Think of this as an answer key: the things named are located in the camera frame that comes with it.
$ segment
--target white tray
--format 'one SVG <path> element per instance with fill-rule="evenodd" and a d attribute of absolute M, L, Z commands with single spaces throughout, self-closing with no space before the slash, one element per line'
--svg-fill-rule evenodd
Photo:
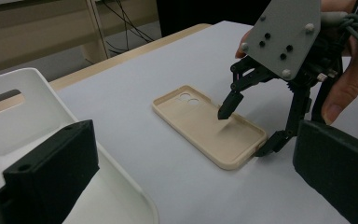
<path fill-rule="evenodd" d="M 0 110 L 0 188 L 2 172 L 68 124 L 78 122 L 43 76 L 24 68 L 0 76 L 0 94 L 17 91 L 19 102 Z M 100 170 L 64 223 L 158 223 L 157 208 L 137 183 L 97 142 Z"/>

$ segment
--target wall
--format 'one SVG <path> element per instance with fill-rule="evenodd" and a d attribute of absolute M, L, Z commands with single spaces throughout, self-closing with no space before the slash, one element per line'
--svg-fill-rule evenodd
<path fill-rule="evenodd" d="M 108 3 L 114 10 L 117 2 Z M 0 70 L 47 56 L 64 49 L 85 46 L 103 48 L 103 34 L 124 30 L 123 21 L 101 2 L 91 8 L 91 0 L 23 1 L 0 7 Z M 158 21 L 156 0 L 122 0 L 135 26 Z"/>

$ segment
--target table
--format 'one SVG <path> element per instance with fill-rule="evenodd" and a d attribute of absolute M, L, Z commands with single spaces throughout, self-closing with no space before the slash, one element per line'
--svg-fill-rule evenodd
<path fill-rule="evenodd" d="M 94 65 L 74 84 L 51 85 L 78 119 L 93 119 L 97 140 L 151 197 L 160 223 L 348 223 L 294 170 L 295 138 L 279 153 L 225 171 L 153 112 L 154 99 L 183 85 L 221 104 L 250 28 L 222 21 L 113 66 Z M 285 82 L 243 94 L 237 113 L 268 134 L 284 128 L 292 97 Z M 358 137 L 358 98 L 334 126 Z"/>

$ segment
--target phone case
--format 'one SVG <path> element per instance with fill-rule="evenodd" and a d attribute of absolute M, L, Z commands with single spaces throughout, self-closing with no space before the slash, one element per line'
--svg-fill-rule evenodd
<path fill-rule="evenodd" d="M 220 168 L 234 170 L 267 141 L 266 132 L 240 115 L 219 120 L 219 107 L 190 86 L 153 101 L 154 111 Z"/>

